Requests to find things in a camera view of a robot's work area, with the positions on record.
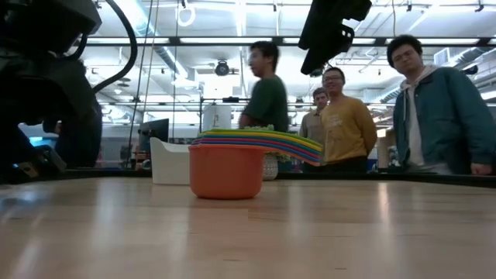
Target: wooden table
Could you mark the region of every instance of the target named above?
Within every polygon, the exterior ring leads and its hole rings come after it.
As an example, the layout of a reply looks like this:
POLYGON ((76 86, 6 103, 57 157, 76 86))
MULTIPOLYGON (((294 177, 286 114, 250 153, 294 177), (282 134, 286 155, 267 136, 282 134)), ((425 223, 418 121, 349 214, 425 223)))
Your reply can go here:
POLYGON ((0 193, 0 278, 483 279, 496 276, 496 191, 274 181, 200 200, 147 178, 0 193))

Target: person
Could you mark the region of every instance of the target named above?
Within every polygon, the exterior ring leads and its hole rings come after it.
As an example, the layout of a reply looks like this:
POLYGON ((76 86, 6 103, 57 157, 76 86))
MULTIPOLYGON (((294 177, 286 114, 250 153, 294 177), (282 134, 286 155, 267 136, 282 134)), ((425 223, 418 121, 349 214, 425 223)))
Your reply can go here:
MULTIPOLYGON (((316 141, 324 145, 324 133, 320 124, 320 112, 327 106, 329 98, 327 98, 324 88, 317 88, 313 91, 313 102, 317 109, 311 110, 301 121, 300 136, 316 141)), ((319 173, 322 167, 314 167, 311 164, 304 163, 303 171, 308 173, 319 173)))
POLYGON ((322 83, 330 100, 320 116, 325 171, 366 173, 367 158, 377 140, 374 120, 361 100, 343 94, 346 79, 338 67, 327 69, 322 83))
POLYGON ((273 125, 274 130, 286 133, 289 129, 288 97, 283 81, 275 74, 279 49, 268 41, 250 47, 250 67, 260 78, 254 85, 251 99, 241 114, 239 127, 273 125))
POLYGON ((472 81, 452 67, 425 66, 422 45, 401 35, 387 61, 406 78, 394 107, 398 159, 406 171, 489 174, 496 130, 472 81))

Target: stacked plastic plates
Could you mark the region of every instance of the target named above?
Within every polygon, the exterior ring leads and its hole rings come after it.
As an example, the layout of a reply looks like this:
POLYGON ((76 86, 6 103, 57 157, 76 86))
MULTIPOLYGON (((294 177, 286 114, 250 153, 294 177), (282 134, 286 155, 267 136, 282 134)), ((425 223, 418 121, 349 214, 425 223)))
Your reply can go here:
POLYGON ((322 145, 313 140, 270 130, 212 129, 192 143, 202 145, 285 153, 314 166, 320 165, 322 152, 322 145))

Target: green shirt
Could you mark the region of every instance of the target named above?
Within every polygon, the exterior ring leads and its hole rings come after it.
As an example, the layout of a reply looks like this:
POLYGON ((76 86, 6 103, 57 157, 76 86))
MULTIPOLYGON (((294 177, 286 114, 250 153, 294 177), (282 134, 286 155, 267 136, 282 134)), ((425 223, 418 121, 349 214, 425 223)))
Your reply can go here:
POLYGON ((275 131, 286 133, 289 129, 288 97, 282 80, 273 76, 258 81, 243 114, 260 126, 271 124, 275 131))

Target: man in green shirt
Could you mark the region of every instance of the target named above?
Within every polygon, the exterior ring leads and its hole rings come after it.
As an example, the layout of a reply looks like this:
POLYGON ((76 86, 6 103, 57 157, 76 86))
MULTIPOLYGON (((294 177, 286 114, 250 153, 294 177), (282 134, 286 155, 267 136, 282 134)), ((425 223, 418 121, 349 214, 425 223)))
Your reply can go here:
POLYGON ((283 81, 275 74, 279 49, 272 42, 260 41, 250 47, 250 67, 260 80, 239 119, 239 127, 269 126, 286 133, 289 128, 288 97, 283 81))

